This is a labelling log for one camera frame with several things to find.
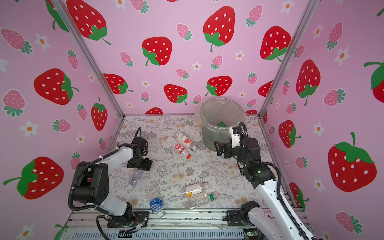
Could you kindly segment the clear bottle purple red label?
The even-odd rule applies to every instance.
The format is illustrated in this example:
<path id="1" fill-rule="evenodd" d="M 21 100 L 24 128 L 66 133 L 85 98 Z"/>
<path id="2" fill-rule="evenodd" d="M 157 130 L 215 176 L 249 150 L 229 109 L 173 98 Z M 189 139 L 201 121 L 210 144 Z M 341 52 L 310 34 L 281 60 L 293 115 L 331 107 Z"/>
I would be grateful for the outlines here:
<path id="1" fill-rule="evenodd" d="M 135 169 L 132 172 L 131 176 L 130 176 L 129 185 L 135 187 L 139 183 L 139 181 L 142 178 L 144 172 L 145 171 L 143 171 L 143 170 Z"/>

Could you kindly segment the Pocari bottle blue label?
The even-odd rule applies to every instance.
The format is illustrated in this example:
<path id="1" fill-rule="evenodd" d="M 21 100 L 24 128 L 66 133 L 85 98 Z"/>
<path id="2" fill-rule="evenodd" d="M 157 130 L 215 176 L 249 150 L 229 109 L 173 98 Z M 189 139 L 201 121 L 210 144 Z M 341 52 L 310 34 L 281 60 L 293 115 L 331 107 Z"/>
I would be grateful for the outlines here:
<path id="1" fill-rule="evenodd" d="M 150 203 L 150 208 L 152 213 L 156 214 L 159 219 L 164 217 L 164 203 L 160 195 L 160 190 L 158 186 L 148 186 L 147 188 L 147 198 Z"/>

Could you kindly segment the white bottle with red cap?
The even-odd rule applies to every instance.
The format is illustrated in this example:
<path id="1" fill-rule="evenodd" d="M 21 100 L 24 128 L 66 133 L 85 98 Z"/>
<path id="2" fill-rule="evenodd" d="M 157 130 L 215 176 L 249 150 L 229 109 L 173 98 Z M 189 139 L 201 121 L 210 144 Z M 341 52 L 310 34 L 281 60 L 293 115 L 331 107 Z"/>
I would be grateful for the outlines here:
<path id="1" fill-rule="evenodd" d="M 186 159 L 190 159 L 191 155 L 189 152 L 185 149 L 185 147 L 180 144 L 177 140 L 175 140 L 172 136 L 167 138 L 167 143 L 181 156 L 185 157 Z"/>

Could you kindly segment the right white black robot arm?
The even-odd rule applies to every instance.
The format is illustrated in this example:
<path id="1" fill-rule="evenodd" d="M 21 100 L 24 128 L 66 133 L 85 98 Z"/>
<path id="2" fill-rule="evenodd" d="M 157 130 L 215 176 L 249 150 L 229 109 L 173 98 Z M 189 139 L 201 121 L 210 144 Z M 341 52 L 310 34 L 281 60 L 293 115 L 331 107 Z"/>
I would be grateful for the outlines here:
<path id="1" fill-rule="evenodd" d="M 234 137 L 229 143 L 214 142 L 218 156 L 234 158 L 241 174 L 252 184 L 269 207 L 269 217 L 255 201 L 241 205 L 242 221 L 256 226 L 268 240 L 313 240 L 315 236 L 304 225 L 284 198 L 280 172 L 276 166 L 261 160 L 261 148 L 256 139 Z"/>

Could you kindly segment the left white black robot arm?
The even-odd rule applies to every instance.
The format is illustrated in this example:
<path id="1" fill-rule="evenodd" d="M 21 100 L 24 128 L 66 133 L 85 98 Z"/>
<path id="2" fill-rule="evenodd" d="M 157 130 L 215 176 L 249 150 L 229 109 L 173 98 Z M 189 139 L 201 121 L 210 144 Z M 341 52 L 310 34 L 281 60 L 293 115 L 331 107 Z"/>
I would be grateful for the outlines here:
<path id="1" fill-rule="evenodd" d="M 146 158 L 148 142 L 135 137 L 130 144 L 118 145 L 115 150 L 92 162 L 80 162 L 70 187 L 68 206 L 72 211 L 97 210 L 119 225 L 128 227 L 135 221 L 132 205 L 110 192 L 109 174 L 127 164 L 129 169 L 149 171 L 153 161 Z"/>

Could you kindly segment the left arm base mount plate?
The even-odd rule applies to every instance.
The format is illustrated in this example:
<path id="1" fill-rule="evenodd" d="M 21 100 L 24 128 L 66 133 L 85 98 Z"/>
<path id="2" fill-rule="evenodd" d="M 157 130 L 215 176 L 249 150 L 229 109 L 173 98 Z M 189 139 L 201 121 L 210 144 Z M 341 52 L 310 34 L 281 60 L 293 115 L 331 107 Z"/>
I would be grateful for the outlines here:
<path id="1" fill-rule="evenodd" d="M 146 228 L 149 220 L 150 212 L 134 211 L 129 216 L 110 216 L 108 220 L 108 228 L 126 228 L 128 230 L 138 230 Z"/>

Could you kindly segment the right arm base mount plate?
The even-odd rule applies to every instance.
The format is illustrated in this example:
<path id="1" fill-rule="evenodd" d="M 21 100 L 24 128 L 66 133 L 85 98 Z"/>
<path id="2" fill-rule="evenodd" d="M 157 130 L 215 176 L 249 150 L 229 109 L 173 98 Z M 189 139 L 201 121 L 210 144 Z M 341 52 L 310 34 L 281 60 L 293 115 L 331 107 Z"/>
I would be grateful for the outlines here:
<path id="1" fill-rule="evenodd" d="M 227 222 L 230 227 L 254 227 L 249 220 L 244 217 L 240 210 L 226 211 L 223 222 Z"/>

